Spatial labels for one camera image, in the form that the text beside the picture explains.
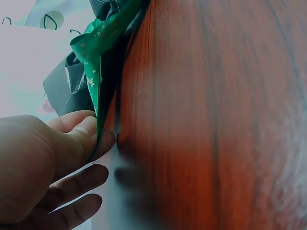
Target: finger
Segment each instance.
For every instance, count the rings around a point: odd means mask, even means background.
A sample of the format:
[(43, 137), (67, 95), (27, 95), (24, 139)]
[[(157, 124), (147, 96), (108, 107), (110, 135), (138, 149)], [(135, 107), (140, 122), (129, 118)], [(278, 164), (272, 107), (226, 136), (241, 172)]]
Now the finger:
[(63, 207), (50, 215), (50, 229), (71, 230), (89, 218), (100, 208), (102, 198), (96, 194), (89, 194), (76, 202)]
[(62, 133), (68, 133), (88, 116), (95, 116), (95, 112), (89, 110), (72, 112), (47, 122), (47, 125)]
[[(102, 135), (101, 135), (101, 140), (98, 144), (98, 147), (96, 148), (95, 152), (93, 153), (93, 157), (91, 158), (91, 162), (97, 160), (98, 158), (102, 157), (104, 154), (106, 154), (114, 145), (115, 143), (115, 136), (112, 132), (108, 130), (103, 130)], [(85, 166), (88, 162), (83, 161), (81, 165), (77, 167), (69, 167), (65, 170), (63, 170), (61, 173), (58, 173), (53, 182), (73, 173), (76, 171), (78, 168), (81, 168)]]
[(107, 180), (108, 174), (105, 166), (94, 164), (73, 176), (52, 184), (38, 206), (47, 212), (52, 212), (102, 185)]

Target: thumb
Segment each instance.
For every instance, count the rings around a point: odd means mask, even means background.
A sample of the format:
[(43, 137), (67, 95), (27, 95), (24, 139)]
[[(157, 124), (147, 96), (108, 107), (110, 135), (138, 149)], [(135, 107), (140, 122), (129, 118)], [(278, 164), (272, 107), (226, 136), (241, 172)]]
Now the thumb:
[(97, 142), (96, 123), (95, 117), (88, 116), (69, 133), (51, 129), (49, 142), (56, 158), (56, 178), (78, 169), (90, 158)]

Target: wood grain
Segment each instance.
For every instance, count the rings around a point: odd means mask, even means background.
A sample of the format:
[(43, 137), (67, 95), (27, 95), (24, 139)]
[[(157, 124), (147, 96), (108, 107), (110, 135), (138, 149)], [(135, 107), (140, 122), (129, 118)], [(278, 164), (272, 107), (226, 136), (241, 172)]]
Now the wood grain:
[(305, 0), (151, 0), (120, 94), (134, 167), (116, 175), (140, 218), (305, 229), (306, 83)]

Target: green wrapping paper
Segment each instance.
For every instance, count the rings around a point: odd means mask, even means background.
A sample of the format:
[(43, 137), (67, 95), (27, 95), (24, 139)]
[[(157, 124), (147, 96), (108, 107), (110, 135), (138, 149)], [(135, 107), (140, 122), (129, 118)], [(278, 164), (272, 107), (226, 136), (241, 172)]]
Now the green wrapping paper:
[(106, 116), (99, 106), (101, 85), (104, 84), (102, 78), (104, 65), (101, 63), (101, 56), (112, 50), (119, 37), (139, 12), (141, 5), (142, 0), (130, 0), (120, 11), (115, 12), (106, 20), (96, 18), (87, 26), (84, 34), (71, 41), (76, 57), (84, 64), (87, 86), (97, 117), (97, 140), (101, 138)]

